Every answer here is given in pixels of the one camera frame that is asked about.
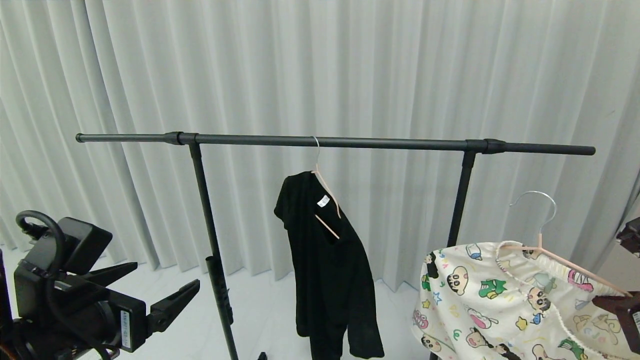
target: clothing label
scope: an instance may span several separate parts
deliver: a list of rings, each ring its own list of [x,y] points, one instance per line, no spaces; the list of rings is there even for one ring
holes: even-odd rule
[[[329,203],[329,196],[323,196],[322,200],[318,201],[318,206],[323,208],[325,205]]]
[[[634,321],[636,322],[636,327],[638,328],[638,332],[640,332],[640,311],[636,311],[634,313]]]
[[[131,349],[131,324],[129,323],[129,312],[120,311],[120,332],[122,333],[122,347]]]

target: black long-sleeve shirt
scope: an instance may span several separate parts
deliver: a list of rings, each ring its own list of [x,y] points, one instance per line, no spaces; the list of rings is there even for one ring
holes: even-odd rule
[[[369,261],[346,216],[311,172],[285,179],[274,210],[289,234],[296,276],[296,328],[313,360],[338,360],[349,328],[349,352],[385,355],[376,320]],[[326,229],[318,215],[339,237]]]

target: white curtain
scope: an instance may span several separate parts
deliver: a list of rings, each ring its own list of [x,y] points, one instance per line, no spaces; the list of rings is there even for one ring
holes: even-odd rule
[[[23,209],[114,233],[107,255],[210,254],[189,151],[84,133],[354,136],[594,145],[479,155],[459,243],[531,242],[594,266],[640,168],[638,1],[0,1],[1,241]],[[203,145],[230,273],[292,270],[273,214],[313,148]],[[322,149],[323,176],[375,278],[416,285],[445,246],[462,154]]]

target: hanger hook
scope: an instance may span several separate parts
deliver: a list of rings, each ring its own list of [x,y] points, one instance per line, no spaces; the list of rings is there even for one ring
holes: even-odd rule
[[[530,190],[528,192],[524,192],[521,193],[520,196],[518,196],[516,198],[516,201],[512,202],[511,204],[509,204],[509,206],[514,206],[515,204],[518,204],[518,201],[520,200],[521,197],[523,197],[524,195],[527,195],[528,193],[538,193],[540,195],[544,195],[546,196],[549,200],[551,200],[551,203],[554,205],[554,213],[553,215],[551,215],[550,218],[548,218],[544,223],[542,223],[542,225],[540,226],[540,231],[538,232],[539,234],[542,233],[542,229],[544,228],[545,225],[547,225],[551,220],[553,220],[556,217],[556,212],[558,209],[558,205],[556,204],[556,201],[554,200],[554,198],[552,198],[551,196],[549,196],[547,193],[543,193],[543,192],[539,192],[536,190]]]
[[[315,141],[316,144],[318,145],[318,153],[316,154],[316,164],[318,163],[318,160],[320,160],[320,143],[318,142],[318,138],[316,138],[315,136],[311,136]]]

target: elastic neckline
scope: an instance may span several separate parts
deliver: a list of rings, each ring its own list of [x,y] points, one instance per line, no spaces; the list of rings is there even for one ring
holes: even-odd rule
[[[494,255],[494,260],[495,263],[498,265],[498,267],[502,270],[502,272],[504,272],[505,274],[507,274],[510,278],[518,281],[520,283],[519,287],[518,287],[518,292],[524,296],[526,298],[526,294],[523,292],[522,290],[522,286],[523,285],[527,285],[527,286],[532,286],[530,284],[527,284],[525,281],[523,281],[522,279],[516,277],[515,275],[513,275],[503,264],[502,264],[502,260],[500,259],[500,250],[504,247],[504,246],[524,246],[522,243],[519,243],[517,241],[503,241],[501,243],[498,244],[498,247],[495,249],[495,255]],[[520,251],[520,250],[510,250],[510,249],[506,249],[505,251],[507,251],[509,254],[513,253],[513,251]],[[545,259],[547,261],[550,261],[551,263],[553,263],[555,266],[561,267],[561,268],[566,268],[566,269],[571,269],[568,266],[565,266],[563,264],[558,263],[557,261],[550,259],[549,257],[545,256],[544,254],[540,254],[539,256],[544,256]],[[541,271],[544,272],[548,272],[547,269],[544,269],[542,267],[539,266],[539,264],[537,264],[538,261],[530,261],[529,263],[533,266],[538,267]],[[618,292],[604,284],[600,284],[599,282],[589,278],[589,280],[591,280],[592,282],[594,282],[596,285],[599,285],[599,287],[601,287],[601,291],[607,290],[606,292],[609,293],[611,292],[612,294],[618,294]],[[568,338],[570,338],[572,341],[576,342],[576,344],[578,344],[580,347],[582,347],[584,349],[585,352],[589,352],[593,355],[598,355],[600,357],[605,357],[606,359],[619,359],[619,360],[629,360],[626,357],[619,357],[619,356],[614,356],[614,355],[609,355],[609,354],[605,354],[603,352],[597,351],[593,348],[588,347],[585,343],[583,343],[580,339],[578,339],[575,335],[573,335],[573,333],[567,328],[567,326],[564,324],[562,315],[560,314],[560,310],[558,310],[558,308],[556,307],[556,305],[551,302],[551,307],[549,308],[549,311],[551,312],[551,315],[554,317],[554,320],[557,321],[558,323],[560,323],[560,326],[562,327],[564,333],[567,335]]]

